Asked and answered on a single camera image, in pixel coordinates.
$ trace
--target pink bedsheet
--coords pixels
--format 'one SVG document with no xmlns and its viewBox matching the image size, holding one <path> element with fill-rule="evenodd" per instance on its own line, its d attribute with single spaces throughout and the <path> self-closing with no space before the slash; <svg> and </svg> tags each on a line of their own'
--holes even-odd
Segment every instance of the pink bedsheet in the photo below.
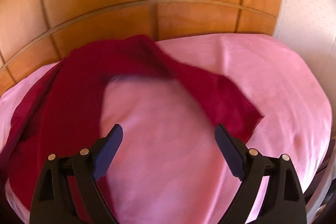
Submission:
<svg viewBox="0 0 336 224">
<path fill-rule="evenodd" d="M 266 35 L 211 34 L 157 42 L 176 60 L 229 77 L 261 111 L 247 147 L 290 155 L 303 191 L 326 152 L 331 107 L 304 61 Z M 44 66 L 0 99 L 0 149 L 10 120 Z M 121 223 L 216 224 L 238 187 L 214 140 L 214 128 L 175 80 L 111 79 L 105 90 L 101 135 L 115 123 L 123 142 L 108 170 L 114 211 Z M 259 191 L 248 221 L 265 193 Z M 9 202 L 28 223 L 29 212 L 6 184 Z"/>
</svg>

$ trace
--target bed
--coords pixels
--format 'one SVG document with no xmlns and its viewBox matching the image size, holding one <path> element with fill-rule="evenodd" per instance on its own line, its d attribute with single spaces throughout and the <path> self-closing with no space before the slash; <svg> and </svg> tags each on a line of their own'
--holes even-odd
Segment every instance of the bed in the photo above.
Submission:
<svg viewBox="0 0 336 224">
<path fill-rule="evenodd" d="M 335 105 L 329 75 L 334 64 L 336 1 L 321 3 L 327 4 L 319 6 L 315 0 L 0 0 L 0 145 L 6 143 L 11 116 L 23 96 L 71 50 L 96 40 L 145 34 L 158 40 L 159 47 L 177 61 L 231 79 L 264 116 L 247 147 L 268 156 L 289 154 L 305 191 L 327 153 Z M 310 9 L 316 11 L 314 16 Z M 170 215 L 180 223 L 195 222 L 195 218 L 217 223 L 239 181 L 230 176 L 210 137 L 212 126 L 179 83 L 120 77 L 109 83 L 104 98 L 101 135 L 119 123 L 127 137 L 107 174 L 118 219 L 167 223 Z M 153 115 L 157 122 L 148 122 Z M 191 138 L 188 132 L 199 135 Z M 146 151 L 153 140 L 156 148 Z M 162 147 L 162 142 L 171 145 Z M 190 149 L 190 144 L 197 149 Z M 139 162 L 134 160 L 138 153 L 142 153 Z M 155 168 L 161 162 L 167 162 L 164 174 L 171 174 L 166 179 L 158 180 L 141 167 Z M 145 179 L 122 183 L 133 176 Z M 258 214 L 265 185 L 266 181 L 249 220 Z M 9 181 L 5 190 L 12 208 L 28 223 L 29 211 Z M 181 202 L 184 199 L 195 203 Z"/>
</svg>

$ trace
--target red garment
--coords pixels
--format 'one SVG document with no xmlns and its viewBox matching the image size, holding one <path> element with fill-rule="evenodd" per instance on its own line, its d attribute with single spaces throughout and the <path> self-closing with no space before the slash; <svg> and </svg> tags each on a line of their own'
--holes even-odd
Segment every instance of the red garment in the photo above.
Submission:
<svg viewBox="0 0 336 224">
<path fill-rule="evenodd" d="M 222 123 L 245 143 L 262 118 L 229 79 L 173 60 L 148 37 L 87 44 L 50 69 L 13 114 L 0 171 L 26 208 L 49 154 L 70 156 L 100 138 L 104 90 L 118 75 L 178 79 L 214 126 Z"/>
</svg>

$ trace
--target pink fabric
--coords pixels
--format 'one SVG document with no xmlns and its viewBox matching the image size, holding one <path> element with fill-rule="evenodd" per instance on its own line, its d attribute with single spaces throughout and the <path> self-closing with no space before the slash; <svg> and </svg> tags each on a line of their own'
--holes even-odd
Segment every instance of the pink fabric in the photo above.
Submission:
<svg viewBox="0 0 336 224">
<path fill-rule="evenodd" d="M 180 62 L 229 77 L 265 116 L 247 147 L 269 156 L 289 154 L 303 190 L 308 187 L 327 149 L 331 108 L 296 53 L 265 35 L 212 34 L 158 45 Z M 51 66 L 1 97 L 3 144 L 15 105 Z M 224 162 L 209 120 L 177 81 L 112 80 L 105 90 L 101 135 L 115 123 L 123 127 L 124 140 L 107 180 L 120 223 L 219 221 L 239 181 Z M 265 185 L 249 221 L 264 190 Z"/>
</svg>

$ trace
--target silver pin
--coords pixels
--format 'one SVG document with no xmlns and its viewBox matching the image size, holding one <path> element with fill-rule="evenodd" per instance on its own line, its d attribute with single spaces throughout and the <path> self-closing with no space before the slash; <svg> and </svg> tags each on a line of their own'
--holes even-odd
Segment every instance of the silver pin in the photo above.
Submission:
<svg viewBox="0 0 336 224">
<path fill-rule="evenodd" d="M 85 156 L 89 153 L 89 150 L 87 148 L 83 148 L 80 152 L 79 152 L 82 156 Z"/>
<path fill-rule="evenodd" d="M 252 149 L 249 150 L 249 154 L 252 155 L 252 156 L 256 156 L 258 154 L 258 151 L 255 150 L 254 148 L 252 148 Z"/>
<path fill-rule="evenodd" d="M 287 154 L 283 154 L 282 159 L 285 161 L 289 161 L 291 158 Z"/>
<path fill-rule="evenodd" d="M 56 155 L 55 154 L 50 154 L 48 156 L 48 160 L 54 160 L 54 159 L 56 159 Z"/>
</svg>

